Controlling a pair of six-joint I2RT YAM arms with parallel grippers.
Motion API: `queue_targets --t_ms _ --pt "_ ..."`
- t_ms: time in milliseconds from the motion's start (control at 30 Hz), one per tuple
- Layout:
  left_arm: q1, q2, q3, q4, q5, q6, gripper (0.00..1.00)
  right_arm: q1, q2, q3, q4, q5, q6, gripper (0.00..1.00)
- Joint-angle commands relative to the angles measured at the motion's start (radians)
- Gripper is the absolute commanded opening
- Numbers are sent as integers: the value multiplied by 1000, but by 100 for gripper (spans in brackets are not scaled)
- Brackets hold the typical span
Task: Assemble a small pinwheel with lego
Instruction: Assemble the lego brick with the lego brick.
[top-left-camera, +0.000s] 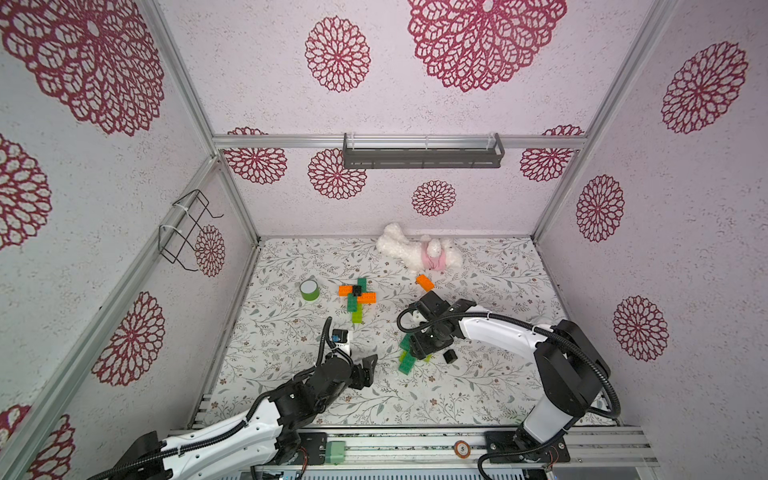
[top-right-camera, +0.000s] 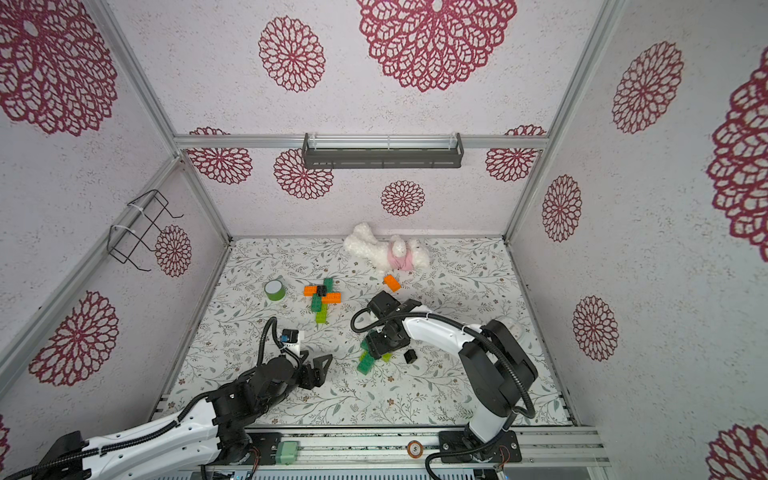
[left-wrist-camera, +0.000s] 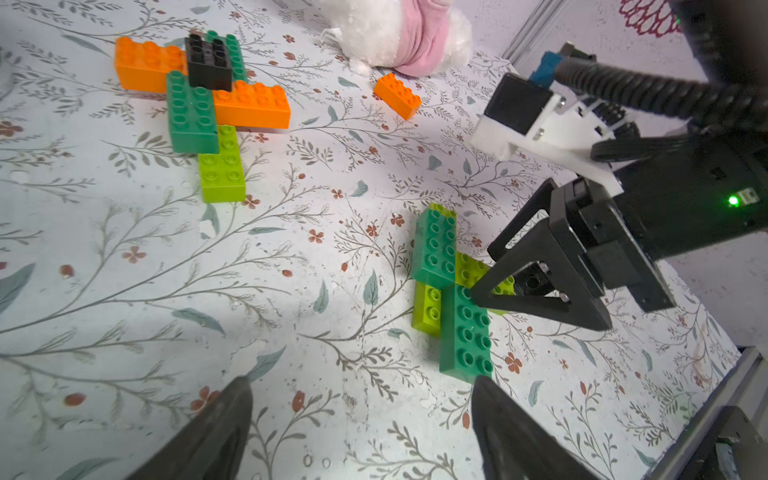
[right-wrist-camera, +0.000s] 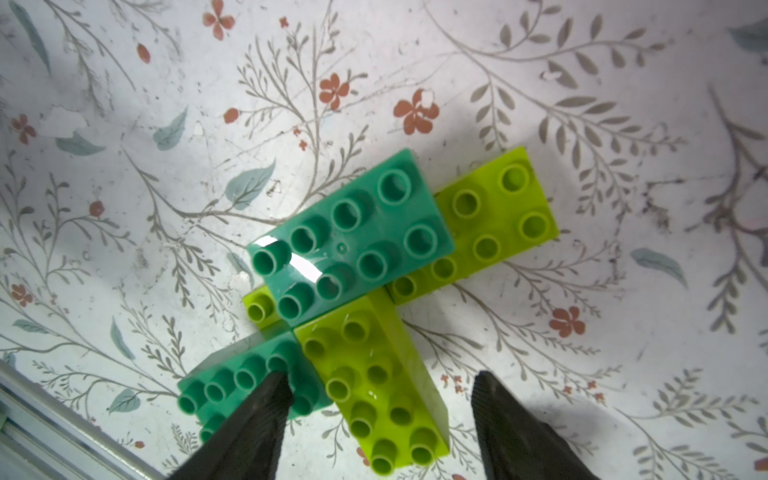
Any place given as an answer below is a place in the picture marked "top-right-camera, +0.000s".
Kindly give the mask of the long lime green lego brick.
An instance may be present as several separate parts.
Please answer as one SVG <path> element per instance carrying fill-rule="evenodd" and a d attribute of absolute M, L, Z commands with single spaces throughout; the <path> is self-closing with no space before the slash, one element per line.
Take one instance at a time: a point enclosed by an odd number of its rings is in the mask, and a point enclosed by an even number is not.
<path fill-rule="evenodd" d="M 328 315 L 328 306 L 326 304 L 323 304 L 321 306 L 320 311 L 315 314 L 315 322 L 318 325 L 326 324 L 327 323 L 327 315 Z"/>

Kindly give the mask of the dark green lego brick back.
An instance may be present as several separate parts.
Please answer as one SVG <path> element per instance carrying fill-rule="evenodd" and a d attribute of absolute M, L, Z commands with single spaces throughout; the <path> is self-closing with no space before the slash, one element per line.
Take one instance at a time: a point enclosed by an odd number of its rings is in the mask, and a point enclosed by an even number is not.
<path fill-rule="evenodd" d="M 359 358 L 357 371 L 363 375 L 368 375 L 372 371 L 375 362 L 375 358 L 373 358 L 368 352 L 364 352 Z"/>

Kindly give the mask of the dark green lego brick front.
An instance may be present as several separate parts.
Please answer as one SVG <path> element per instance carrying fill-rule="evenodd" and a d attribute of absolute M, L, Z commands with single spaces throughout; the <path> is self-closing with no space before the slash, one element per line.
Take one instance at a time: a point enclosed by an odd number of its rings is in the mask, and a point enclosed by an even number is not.
<path fill-rule="evenodd" d="M 322 297 L 315 294 L 311 297 L 311 311 L 314 313 L 320 313 L 323 308 Z"/>

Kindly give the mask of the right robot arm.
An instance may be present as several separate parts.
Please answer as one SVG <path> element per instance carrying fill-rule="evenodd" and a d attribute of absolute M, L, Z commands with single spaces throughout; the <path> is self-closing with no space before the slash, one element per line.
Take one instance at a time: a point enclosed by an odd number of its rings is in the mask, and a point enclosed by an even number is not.
<path fill-rule="evenodd" d="M 355 312 L 350 328 L 364 336 L 367 353 L 380 359 L 422 342 L 459 359 L 476 399 L 467 427 L 472 446 L 489 443 L 522 416 L 536 417 L 529 390 L 538 378 L 534 362 L 500 321 L 466 324 L 421 302 L 380 292 Z"/>

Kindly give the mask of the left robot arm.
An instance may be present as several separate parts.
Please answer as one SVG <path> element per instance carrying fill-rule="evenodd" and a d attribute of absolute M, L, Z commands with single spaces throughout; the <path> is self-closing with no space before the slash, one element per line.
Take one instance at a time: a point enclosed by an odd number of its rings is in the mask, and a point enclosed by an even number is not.
<path fill-rule="evenodd" d="M 252 450 L 246 429 L 295 389 L 325 383 L 333 360 L 310 358 L 276 334 L 269 319 L 265 337 L 279 355 L 234 380 L 203 392 L 178 413 L 119 433 L 83 438 L 78 431 L 59 437 L 36 465 L 12 473 L 14 479 L 153 479 L 173 470 L 233 463 Z"/>

